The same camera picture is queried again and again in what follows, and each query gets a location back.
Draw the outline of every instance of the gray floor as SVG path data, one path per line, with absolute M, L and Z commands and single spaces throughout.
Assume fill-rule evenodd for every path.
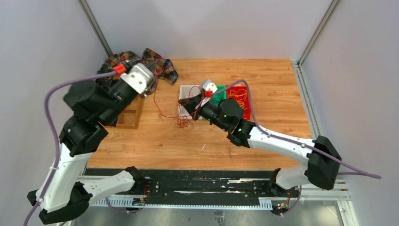
M 262 210 L 143 209 L 128 215 L 90 207 L 79 222 L 81 226 L 343 226 L 335 201 L 305 201 L 283 218 Z

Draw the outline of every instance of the tangled red string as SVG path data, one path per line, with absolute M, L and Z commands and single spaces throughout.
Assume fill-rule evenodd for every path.
M 177 107 L 178 107 L 178 109 L 179 109 L 179 113 L 177 114 L 177 116 L 167 116 L 167 115 L 164 115 L 164 114 L 162 113 L 160 107 L 158 106 L 157 102 L 155 101 L 155 95 L 156 95 L 156 93 L 157 93 L 157 85 L 158 85 L 158 77 L 157 77 L 156 80 L 155 80 L 154 104 L 157 106 L 157 108 L 158 108 L 160 114 L 161 114 L 163 117 L 165 117 L 165 118 L 170 118 L 170 119 L 176 118 L 176 119 L 177 119 L 177 122 L 176 122 L 175 125 L 176 125 L 177 128 L 183 129 L 184 131 L 190 131 L 190 130 L 192 130 L 192 128 L 194 128 L 194 124 L 192 123 L 192 120 L 190 120 L 189 116 L 188 116 L 188 115 L 185 115 L 185 116 L 181 116 L 181 115 L 180 115 L 180 106 L 184 107 L 184 105 L 181 105 L 180 103 L 177 103 Z M 192 90 L 192 88 L 194 88 L 194 87 L 198 88 L 198 89 L 201 91 L 201 94 L 202 94 L 202 98 L 201 98 L 201 101 L 200 101 L 200 103 L 201 103 L 205 96 L 204 96 L 203 90 L 201 90 L 198 86 L 193 86 L 193 87 L 191 87 L 191 89 L 190 89 L 190 91 L 189 91 L 189 93 L 188 93 L 188 96 L 185 97 L 185 98 L 190 98 L 190 97 L 193 97 L 193 96 L 194 96 L 194 95 L 192 95 L 192 93 L 191 93 L 191 90 Z M 191 117 L 194 116 L 196 112 L 197 112 L 197 111 L 194 111 L 193 113 L 190 114 L 190 116 L 191 116 Z

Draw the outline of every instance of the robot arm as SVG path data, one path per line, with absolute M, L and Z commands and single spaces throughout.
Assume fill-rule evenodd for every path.
M 292 137 L 260 127 L 267 132 L 265 134 L 255 123 L 242 118 L 244 110 L 235 100 L 223 100 L 218 106 L 209 102 L 211 98 L 209 94 L 216 91 L 216 85 L 212 81 L 204 81 L 200 89 L 202 89 L 201 93 L 197 96 L 179 100 L 194 120 L 201 116 L 210 124 L 227 131 L 227 138 L 237 146 L 269 150 L 292 158 L 301 164 L 288 169 L 276 169 L 266 189 L 270 189 L 276 196 L 280 196 L 294 186 L 309 183 L 322 189 L 333 189 L 339 163 L 308 148 L 308 146 L 315 147 L 341 159 L 329 139 L 323 136 L 319 136 L 316 140 Z
M 143 64 L 136 64 L 120 78 L 108 92 L 91 80 L 71 85 L 64 96 L 74 115 L 64 124 L 59 136 L 61 156 L 58 168 L 43 200 L 39 200 L 39 196 L 52 168 L 42 187 L 28 193 L 32 205 L 40 202 L 42 211 L 39 217 L 44 224 L 73 220 L 89 205 L 110 195 L 141 191 L 144 176 L 135 167 L 103 180 L 85 184 L 77 182 L 88 159 L 108 135 L 103 125 L 110 125 L 133 99 L 145 94 L 153 74 Z

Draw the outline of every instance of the black bracket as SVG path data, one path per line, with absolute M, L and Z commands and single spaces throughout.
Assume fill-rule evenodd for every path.
M 339 160 L 342 159 L 327 137 L 318 136 L 314 147 Z M 308 169 L 305 171 L 305 175 L 309 182 L 321 189 L 333 189 L 340 164 L 315 151 L 308 157 Z
M 146 185 L 151 186 L 151 195 L 159 195 L 161 188 L 161 181 L 158 179 L 151 179 L 146 182 Z
M 241 119 L 235 130 L 227 135 L 227 139 L 229 139 L 230 142 L 232 142 L 236 146 L 250 148 L 248 144 L 248 139 L 251 138 L 251 135 L 249 133 L 251 132 L 253 127 L 255 127 L 255 123 L 247 121 L 245 119 Z
M 145 183 L 144 175 L 134 166 L 127 167 L 125 171 L 129 172 L 130 175 L 132 175 L 133 180 L 135 180 L 135 185 L 133 185 L 131 191 L 135 194 L 140 193 Z
M 296 193 L 295 188 L 285 190 L 276 184 L 276 177 L 279 171 L 280 168 L 275 169 L 269 180 L 252 181 L 252 191 L 255 197 L 288 197 L 289 191 L 291 195 Z
M 36 204 L 36 192 L 37 190 L 31 191 L 27 196 L 32 206 Z M 66 206 L 50 213 L 47 210 L 42 210 L 39 213 L 39 218 L 45 225 L 74 220 L 87 210 L 88 201 L 92 196 L 86 192 L 81 182 L 76 182 Z
M 66 121 L 60 133 L 60 142 L 70 150 L 69 155 L 95 152 L 100 142 L 108 135 L 107 130 L 98 123 L 72 116 Z

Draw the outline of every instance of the metal frame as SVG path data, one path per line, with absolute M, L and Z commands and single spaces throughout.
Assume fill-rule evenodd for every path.
M 345 226 L 359 226 L 352 201 L 337 201 L 341 218 Z
M 298 84 L 303 107 L 305 109 L 306 117 L 308 118 L 311 133 L 313 138 L 316 138 L 318 135 L 321 134 L 321 132 L 316 113 L 314 111 L 314 106 L 311 101 L 311 95 L 309 95 L 309 91 L 307 89 L 307 82 L 305 80 L 305 77 L 303 76 L 302 67 L 298 65 L 298 62 L 292 61 L 291 63 L 292 69 L 294 70 L 296 83 Z
M 113 195 L 108 198 L 112 207 L 124 208 L 155 208 L 155 209 L 195 209 L 195 210 L 273 210 L 271 200 L 259 198 L 257 206 L 226 206 L 226 205 L 175 205 L 175 204 L 145 204 L 144 206 L 132 204 L 134 199 L 142 198 L 142 195 Z M 91 206 L 108 207 L 105 199 L 93 203 Z
M 316 43 L 317 39 L 319 38 L 320 34 L 323 32 L 324 28 L 326 27 L 326 24 L 330 20 L 331 16 L 335 12 L 335 9 L 337 8 L 338 4 L 341 2 L 341 0 L 332 0 L 330 5 L 327 8 L 326 13 L 324 14 L 323 18 L 321 19 L 319 25 L 317 26 L 316 30 L 314 31 L 308 45 L 306 46 L 305 50 L 303 51 L 301 57 L 299 58 L 298 65 L 302 66 L 306 58 L 309 56 L 310 51 L 312 50 L 314 44 Z
M 94 33 L 96 33 L 98 40 L 101 43 L 101 46 L 103 46 L 105 53 L 107 54 L 108 57 L 112 56 L 112 50 L 110 46 L 108 45 L 107 40 L 105 39 L 105 36 L 103 32 L 101 31 L 100 26 L 98 25 L 96 18 L 93 15 L 93 12 L 90 9 L 90 6 L 88 5 L 86 0 L 78 0 L 80 6 L 82 7 L 83 12 L 85 13 L 87 20 L 89 21 L 91 27 L 93 28 Z

